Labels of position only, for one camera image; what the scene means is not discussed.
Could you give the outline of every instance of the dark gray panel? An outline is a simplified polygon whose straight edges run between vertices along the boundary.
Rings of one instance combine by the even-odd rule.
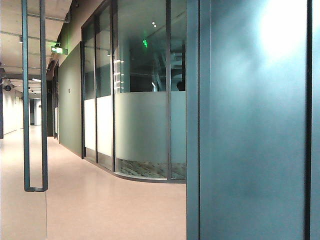
[[[304,238],[306,13],[305,0],[201,1],[203,240]]]
[[[187,239],[197,240],[199,219],[198,1],[186,1],[186,215]]]
[[[81,65],[78,44],[58,69],[59,71],[59,140],[81,155]]]
[[[313,0],[311,240],[320,239],[320,0]]]

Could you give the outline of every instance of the glass wall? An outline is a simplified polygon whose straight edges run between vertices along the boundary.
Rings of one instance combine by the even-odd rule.
[[[96,18],[96,127],[97,162],[112,170],[111,37],[110,7]]]
[[[171,0],[171,178],[186,179],[186,0]]]
[[[119,175],[186,179],[185,1],[106,1],[82,27],[85,156]]]
[[[114,17],[115,171],[167,178],[164,0],[118,0]]]
[[[84,44],[84,156],[96,161],[96,89],[95,89],[95,27],[91,23],[82,31]]]

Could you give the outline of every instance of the floor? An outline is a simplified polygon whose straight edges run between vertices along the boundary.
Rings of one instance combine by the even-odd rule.
[[[48,138],[49,189],[23,190],[23,132],[1,140],[2,240],[185,240],[186,185],[113,176]],[[40,129],[30,129],[31,179],[41,185]]]

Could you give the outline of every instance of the metal door handle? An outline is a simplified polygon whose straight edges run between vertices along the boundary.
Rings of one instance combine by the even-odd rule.
[[[47,80],[46,80],[46,10],[45,0],[40,5],[40,72],[41,72],[41,143],[42,143],[42,187],[30,186],[30,142],[29,142],[29,88],[28,88],[28,0],[21,0],[22,10],[22,71],[23,71],[23,160],[24,190],[45,192],[48,190],[48,146],[47,146]]]

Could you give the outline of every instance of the glass door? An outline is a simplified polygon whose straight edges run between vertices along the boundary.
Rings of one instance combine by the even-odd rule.
[[[110,6],[96,17],[96,128],[97,162],[112,170],[113,104]]]
[[[82,31],[84,45],[84,156],[96,162],[95,26]]]

